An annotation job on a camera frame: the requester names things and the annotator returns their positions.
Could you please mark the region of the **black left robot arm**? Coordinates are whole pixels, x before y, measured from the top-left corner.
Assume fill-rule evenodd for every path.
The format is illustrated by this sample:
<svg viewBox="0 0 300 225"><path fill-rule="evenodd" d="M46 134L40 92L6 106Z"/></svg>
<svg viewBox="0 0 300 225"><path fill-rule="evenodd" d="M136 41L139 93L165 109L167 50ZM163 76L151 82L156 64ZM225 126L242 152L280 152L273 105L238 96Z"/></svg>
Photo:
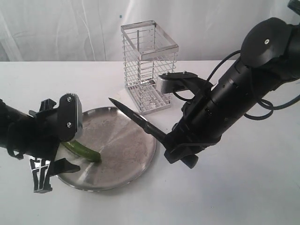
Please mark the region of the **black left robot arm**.
<svg viewBox="0 0 300 225"><path fill-rule="evenodd" d="M63 95L59 103L46 99L39 111L28 114L0 103L0 146L18 160L30 157L35 193L51 192L52 176L80 170L65 158L57 160L56 154L62 142L76 139L82 130L82 105L76 94Z"/></svg>

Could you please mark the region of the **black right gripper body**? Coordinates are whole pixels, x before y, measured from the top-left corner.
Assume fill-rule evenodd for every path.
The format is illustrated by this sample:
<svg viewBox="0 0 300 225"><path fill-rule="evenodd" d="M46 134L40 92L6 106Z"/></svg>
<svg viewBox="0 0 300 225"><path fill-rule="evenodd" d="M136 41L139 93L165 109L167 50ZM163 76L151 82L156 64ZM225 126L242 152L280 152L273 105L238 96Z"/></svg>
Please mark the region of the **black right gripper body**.
<svg viewBox="0 0 300 225"><path fill-rule="evenodd" d="M170 164L182 161L193 168L197 154L216 145L223 134L223 116L214 110L184 110L179 122L167 134L164 156Z"/></svg>

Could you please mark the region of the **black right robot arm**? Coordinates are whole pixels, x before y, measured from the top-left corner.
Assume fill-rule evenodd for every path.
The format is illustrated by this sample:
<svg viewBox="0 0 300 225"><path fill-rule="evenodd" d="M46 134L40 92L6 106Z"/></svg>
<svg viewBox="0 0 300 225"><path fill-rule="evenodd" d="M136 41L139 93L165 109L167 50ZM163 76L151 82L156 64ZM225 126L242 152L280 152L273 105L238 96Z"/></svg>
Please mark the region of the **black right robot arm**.
<svg viewBox="0 0 300 225"><path fill-rule="evenodd" d="M194 167L197 154L214 145L222 134L270 91L300 77L300 27L270 18L245 37L239 58L216 85L191 73L164 74L164 93L190 90L180 121L167 135L165 157Z"/></svg>

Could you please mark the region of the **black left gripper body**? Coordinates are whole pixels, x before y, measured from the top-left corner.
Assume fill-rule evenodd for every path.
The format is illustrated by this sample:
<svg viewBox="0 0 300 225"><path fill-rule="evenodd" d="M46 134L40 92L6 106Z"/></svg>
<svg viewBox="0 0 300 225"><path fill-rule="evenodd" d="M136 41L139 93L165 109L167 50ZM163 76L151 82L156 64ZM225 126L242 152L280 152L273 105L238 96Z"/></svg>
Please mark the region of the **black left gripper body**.
<svg viewBox="0 0 300 225"><path fill-rule="evenodd" d="M7 128L7 152L19 160L24 155L45 160L54 160L59 140L54 136L41 134L34 118L20 111L9 111Z"/></svg>

